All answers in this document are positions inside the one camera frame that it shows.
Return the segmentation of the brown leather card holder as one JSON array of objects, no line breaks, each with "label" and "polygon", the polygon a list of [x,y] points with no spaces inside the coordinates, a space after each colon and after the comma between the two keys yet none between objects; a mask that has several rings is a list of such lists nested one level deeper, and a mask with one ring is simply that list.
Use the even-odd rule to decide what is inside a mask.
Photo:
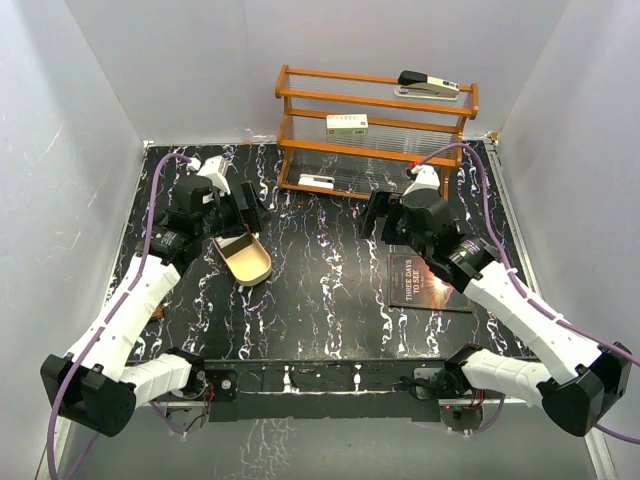
[{"label": "brown leather card holder", "polygon": [[158,305],[150,317],[150,321],[159,321],[164,318],[164,308]]}]

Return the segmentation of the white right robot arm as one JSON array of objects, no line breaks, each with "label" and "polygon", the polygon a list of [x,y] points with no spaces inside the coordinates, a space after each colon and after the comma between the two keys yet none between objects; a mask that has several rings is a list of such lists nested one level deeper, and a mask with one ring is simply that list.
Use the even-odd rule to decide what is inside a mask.
[{"label": "white right robot arm", "polygon": [[576,437],[585,436],[624,395],[633,354],[565,322],[499,262],[495,247],[459,232],[437,191],[375,190],[359,217],[360,236],[369,238],[379,218],[385,243],[410,247],[437,278],[492,313],[537,357],[522,361],[468,344],[445,363],[453,394],[491,390],[524,400]]}]

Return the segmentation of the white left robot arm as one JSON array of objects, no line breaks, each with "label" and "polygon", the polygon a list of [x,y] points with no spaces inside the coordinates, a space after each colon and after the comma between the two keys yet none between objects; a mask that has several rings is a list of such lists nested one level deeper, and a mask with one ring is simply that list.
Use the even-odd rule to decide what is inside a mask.
[{"label": "white left robot arm", "polygon": [[168,208],[149,210],[150,225],[113,296],[88,330],[62,356],[40,368],[55,415],[106,437],[119,434],[134,411],[177,391],[200,396],[207,376],[200,357],[172,348],[158,359],[130,367],[136,340],[163,299],[199,258],[209,238],[262,231],[268,209],[250,181],[230,191],[190,175],[172,189]]}]

